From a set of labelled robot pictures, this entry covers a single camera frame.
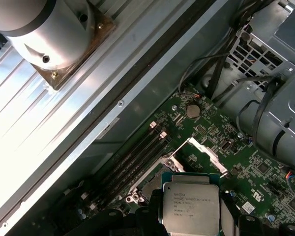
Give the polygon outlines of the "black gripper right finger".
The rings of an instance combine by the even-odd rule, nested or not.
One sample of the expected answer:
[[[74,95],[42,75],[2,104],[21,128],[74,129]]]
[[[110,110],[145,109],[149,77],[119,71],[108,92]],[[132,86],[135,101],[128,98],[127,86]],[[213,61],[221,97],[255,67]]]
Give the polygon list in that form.
[[[280,224],[277,229],[271,228],[251,215],[241,214],[230,196],[222,196],[221,203],[230,216],[221,216],[221,223],[231,221],[233,235],[235,236],[295,236],[295,223]]]

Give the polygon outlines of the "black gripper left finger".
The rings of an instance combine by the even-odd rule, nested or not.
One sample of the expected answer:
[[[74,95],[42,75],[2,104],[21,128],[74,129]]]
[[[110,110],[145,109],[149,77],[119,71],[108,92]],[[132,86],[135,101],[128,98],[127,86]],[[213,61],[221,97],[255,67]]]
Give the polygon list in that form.
[[[165,226],[160,223],[163,205],[163,191],[153,190],[147,207],[140,207],[115,220],[109,227],[109,236],[167,236]]]

